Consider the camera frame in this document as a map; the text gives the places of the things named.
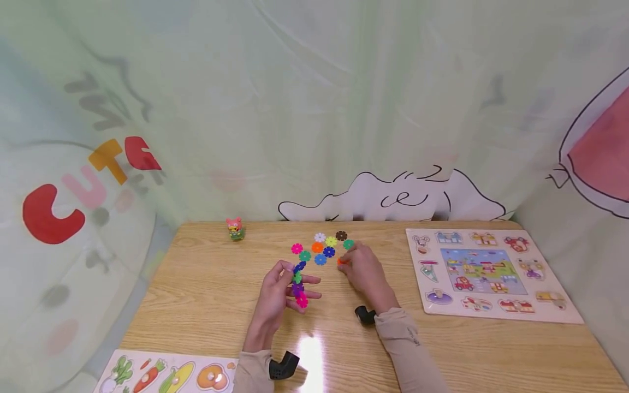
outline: hand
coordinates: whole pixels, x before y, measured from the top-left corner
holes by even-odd
[[[382,264],[374,252],[357,241],[341,257],[338,269],[345,273],[351,285],[365,294],[380,315],[393,307],[399,307],[395,292],[387,282]]]
[[[292,294],[291,283],[294,265],[279,260],[273,268],[264,276],[258,303],[247,331],[244,352],[258,352],[270,349],[273,335],[282,323],[282,315],[285,308],[291,308],[299,314],[304,314],[305,309],[298,306]],[[304,284],[319,284],[321,279],[312,275],[303,274]],[[315,291],[304,291],[308,299],[320,299],[321,294]]]

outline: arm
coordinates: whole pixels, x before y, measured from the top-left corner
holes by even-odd
[[[449,393],[450,389],[428,350],[417,338],[417,327],[401,308],[377,315],[376,330],[391,356],[402,393]]]
[[[247,330],[245,343],[240,352],[238,367],[234,377],[233,393],[272,393],[273,380],[269,377],[271,362],[271,344],[273,336],[282,322],[286,308],[299,314],[305,310],[297,305],[290,284],[294,266],[286,261],[278,261],[262,281],[258,303]],[[305,284],[318,284],[321,279],[311,275],[302,275]],[[315,291],[304,291],[309,299],[319,299],[321,294]]]
[[[273,334],[268,324],[252,320],[238,358],[233,393],[272,393],[269,377]]]
[[[269,378],[271,351],[240,352],[233,393],[272,393],[274,383]]]
[[[413,319],[399,306],[382,264],[371,248],[357,241],[339,265],[349,282],[376,310],[376,330],[391,356],[402,393],[449,393],[437,365],[417,339]]]

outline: finger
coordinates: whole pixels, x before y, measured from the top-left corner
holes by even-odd
[[[303,274],[301,276],[301,281],[304,284],[319,284],[321,282],[321,278],[315,275]]]
[[[321,293],[315,291],[304,291],[308,299],[321,299]]]
[[[288,286],[294,276],[295,275],[292,273],[292,268],[285,268],[284,273],[282,273],[282,278],[279,279],[279,285],[284,287]]]
[[[351,265],[343,263],[341,265],[337,265],[337,269],[342,271],[347,276],[348,279],[352,275],[352,266]]]
[[[321,299],[322,296],[320,292],[316,291],[304,291],[304,293],[306,294],[306,297],[308,299]],[[286,296],[295,297],[295,295],[292,293],[292,287],[286,288]]]
[[[299,307],[299,304],[297,304],[296,301],[294,301],[292,299],[288,299],[288,298],[286,298],[286,307],[288,307],[289,309],[297,311],[299,314],[304,314],[306,312],[305,309]]]
[[[352,260],[354,253],[356,252],[356,245],[353,245],[347,252],[341,256],[341,262],[347,263]]]
[[[292,263],[287,262],[283,259],[280,259],[279,261],[277,261],[275,266],[273,266],[271,270],[267,273],[266,277],[273,277],[273,279],[277,280],[279,278],[279,274],[284,269],[288,269],[292,272],[292,269],[293,269]]]

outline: left hand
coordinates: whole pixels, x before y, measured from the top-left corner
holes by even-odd
[[[285,260],[279,260],[264,276],[258,303],[255,305],[253,318],[245,338],[244,352],[270,349],[273,335],[282,323],[282,315],[284,315],[285,308],[291,308],[299,314],[306,312],[305,309],[297,305],[292,294],[293,268],[293,264]],[[312,275],[302,274],[302,282],[304,284],[319,284],[321,279]],[[319,292],[304,291],[304,293],[308,299],[321,298]]]

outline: wrist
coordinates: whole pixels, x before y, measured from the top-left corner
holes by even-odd
[[[243,352],[255,353],[262,350],[270,350],[275,331],[269,323],[253,319],[247,329]]]
[[[395,296],[393,288],[389,285],[381,287],[378,291],[374,291],[369,297],[369,302],[377,315],[386,313],[394,307],[399,307],[398,298]]]

